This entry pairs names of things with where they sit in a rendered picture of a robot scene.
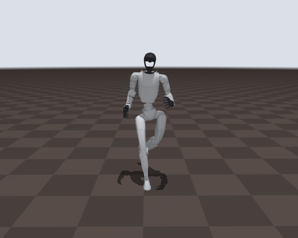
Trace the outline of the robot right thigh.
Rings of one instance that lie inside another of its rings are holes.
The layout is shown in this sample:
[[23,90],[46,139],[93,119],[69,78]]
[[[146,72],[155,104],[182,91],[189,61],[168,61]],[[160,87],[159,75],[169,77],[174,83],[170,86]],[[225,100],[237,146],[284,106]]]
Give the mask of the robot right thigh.
[[138,136],[140,152],[145,151],[146,155],[148,155],[149,153],[146,145],[146,124],[145,124],[145,118],[143,114],[136,116],[135,124],[136,124],[136,132]]

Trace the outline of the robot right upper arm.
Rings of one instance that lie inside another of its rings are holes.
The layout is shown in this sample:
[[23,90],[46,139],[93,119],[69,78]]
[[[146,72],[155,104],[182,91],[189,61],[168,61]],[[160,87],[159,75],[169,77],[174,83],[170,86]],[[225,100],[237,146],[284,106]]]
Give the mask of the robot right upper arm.
[[130,97],[135,97],[136,95],[135,88],[136,88],[138,76],[139,76],[139,72],[133,72],[130,77],[130,91],[129,91]]

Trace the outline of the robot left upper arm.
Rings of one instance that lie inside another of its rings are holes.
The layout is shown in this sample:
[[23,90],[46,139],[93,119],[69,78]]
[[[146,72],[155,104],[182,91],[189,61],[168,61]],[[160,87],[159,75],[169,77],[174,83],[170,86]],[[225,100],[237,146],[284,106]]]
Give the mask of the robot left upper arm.
[[[164,74],[159,74],[159,78],[160,78],[160,82],[163,83],[163,89],[165,91],[165,97],[171,97],[171,94],[170,94],[170,86],[169,86],[169,82],[168,82],[168,78],[166,75]],[[166,99],[166,98],[165,98]]]

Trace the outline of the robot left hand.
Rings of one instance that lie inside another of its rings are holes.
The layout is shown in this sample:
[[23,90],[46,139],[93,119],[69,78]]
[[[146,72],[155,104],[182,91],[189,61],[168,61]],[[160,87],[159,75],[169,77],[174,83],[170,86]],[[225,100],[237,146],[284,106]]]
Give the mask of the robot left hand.
[[165,104],[165,103],[168,103],[168,104],[166,104],[165,106],[169,105],[169,106],[166,107],[166,108],[173,107],[173,106],[174,106],[174,102],[173,102],[172,100],[170,100],[168,97],[165,97],[165,98],[166,98],[166,99],[163,100],[163,101],[167,101],[167,102],[164,102],[164,104]]

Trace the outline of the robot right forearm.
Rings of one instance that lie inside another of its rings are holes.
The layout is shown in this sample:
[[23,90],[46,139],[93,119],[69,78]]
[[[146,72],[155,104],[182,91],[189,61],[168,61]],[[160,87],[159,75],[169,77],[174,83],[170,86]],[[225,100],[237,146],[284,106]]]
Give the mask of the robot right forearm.
[[133,102],[133,98],[132,97],[129,97],[129,92],[128,92],[126,105],[129,105],[129,110],[131,109],[132,102]]

